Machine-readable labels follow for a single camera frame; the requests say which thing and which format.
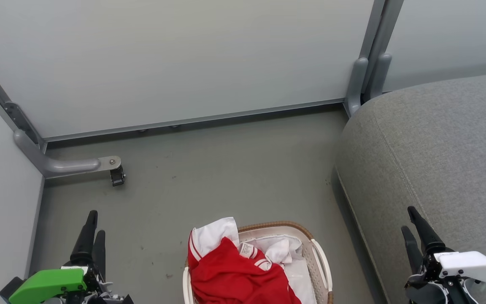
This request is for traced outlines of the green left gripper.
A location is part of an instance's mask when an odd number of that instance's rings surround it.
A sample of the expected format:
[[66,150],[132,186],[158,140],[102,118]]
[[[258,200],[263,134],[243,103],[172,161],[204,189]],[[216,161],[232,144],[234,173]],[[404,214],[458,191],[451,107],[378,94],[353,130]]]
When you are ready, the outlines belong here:
[[98,212],[91,210],[70,255],[71,264],[39,271],[8,283],[10,304],[111,304],[106,279],[106,233],[97,229]]

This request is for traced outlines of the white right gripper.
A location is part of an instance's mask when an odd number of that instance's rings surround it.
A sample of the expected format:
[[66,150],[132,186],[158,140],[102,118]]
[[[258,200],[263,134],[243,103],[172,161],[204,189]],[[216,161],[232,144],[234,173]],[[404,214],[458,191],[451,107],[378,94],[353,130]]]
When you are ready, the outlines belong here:
[[423,257],[411,230],[405,225],[401,227],[411,273],[420,275],[421,296],[468,296],[468,280],[486,283],[486,255],[447,248],[414,206],[409,206],[407,212],[424,253]]

